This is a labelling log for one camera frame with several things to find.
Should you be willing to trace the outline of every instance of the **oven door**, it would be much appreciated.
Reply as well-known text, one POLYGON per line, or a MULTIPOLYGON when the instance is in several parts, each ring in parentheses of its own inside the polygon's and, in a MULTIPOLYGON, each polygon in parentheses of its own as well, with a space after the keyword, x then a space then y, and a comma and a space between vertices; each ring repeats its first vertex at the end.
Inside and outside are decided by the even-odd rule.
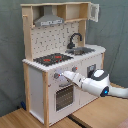
POLYGON ((75 86, 70 84, 63 88, 57 88, 57 86, 55 88, 49 88, 50 125, 68 116, 79 108, 80 91, 75 86))

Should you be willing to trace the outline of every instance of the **backsplash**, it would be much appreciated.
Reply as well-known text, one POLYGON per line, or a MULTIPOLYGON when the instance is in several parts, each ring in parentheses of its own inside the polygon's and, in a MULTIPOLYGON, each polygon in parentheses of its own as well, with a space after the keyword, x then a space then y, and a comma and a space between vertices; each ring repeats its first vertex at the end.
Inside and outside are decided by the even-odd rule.
MULTIPOLYGON (((78 33, 79 22, 64 23, 47 27, 36 27, 31 31, 33 58, 66 50, 70 37, 78 33)), ((78 36, 73 38, 78 46, 78 36)))

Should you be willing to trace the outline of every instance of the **cabinet door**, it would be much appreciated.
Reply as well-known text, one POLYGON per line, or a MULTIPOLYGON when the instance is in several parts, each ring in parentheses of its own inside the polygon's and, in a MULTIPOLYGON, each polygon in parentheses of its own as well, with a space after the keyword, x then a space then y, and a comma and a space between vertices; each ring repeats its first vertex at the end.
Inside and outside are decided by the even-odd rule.
POLYGON ((98 22, 99 4, 88 4, 88 19, 98 22))

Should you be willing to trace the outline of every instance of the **gray wall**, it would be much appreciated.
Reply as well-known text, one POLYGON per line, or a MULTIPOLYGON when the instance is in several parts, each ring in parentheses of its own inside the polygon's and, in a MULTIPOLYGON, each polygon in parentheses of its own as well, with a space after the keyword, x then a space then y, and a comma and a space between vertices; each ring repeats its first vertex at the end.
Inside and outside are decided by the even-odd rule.
MULTIPOLYGON (((0 1, 0 116, 14 111, 21 101, 25 101, 22 66, 25 55, 20 4, 51 1, 0 1)), ((104 69, 110 73, 111 82, 127 87, 128 1, 92 0, 91 2, 100 4, 101 15, 98 23, 87 22, 86 43, 106 48, 104 69)))

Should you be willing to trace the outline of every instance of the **countertop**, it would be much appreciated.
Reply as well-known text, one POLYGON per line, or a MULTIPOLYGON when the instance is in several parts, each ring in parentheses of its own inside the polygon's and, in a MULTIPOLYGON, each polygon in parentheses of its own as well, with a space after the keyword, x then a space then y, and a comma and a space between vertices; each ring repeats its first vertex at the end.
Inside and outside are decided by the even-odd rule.
POLYGON ((27 63, 28 65, 31 65, 31 66, 33 66, 35 68, 38 68, 39 70, 47 72, 47 71, 49 71, 51 69, 55 69, 55 68, 58 68, 60 66, 64 66, 66 64, 70 64, 72 62, 74 63, 74 62, 76 62, 78 60, 80 61, 82 59, 87 59, 87 58, 90 58, 90 57, 93 57, 93 56, 96 56, 96 55, 99 55, 99 54, 105 52, 105 48, 103 48, 101 46, 86 44, 85 47, 94 49, 95 51, 94 52, 90 52, 88 54, 84 54, 84 55, 78 55, 78 56, 65 53, 65 50, 59 51, 59 53, 67 55, 67 56, 70 56, 70 57, 73 57, 73 59, 70 59, 70 60, 67 60, 67 61, 64 61, 64 62, 61 62, 61 63, 58 63, 58 64, 54 64, 54 65, 51 65, 49 67, 43 66, 43 65, 38 64, 36 62, 31 62, 31 61, 29 61, 27 59, 24 59, 23 62, 27 63))

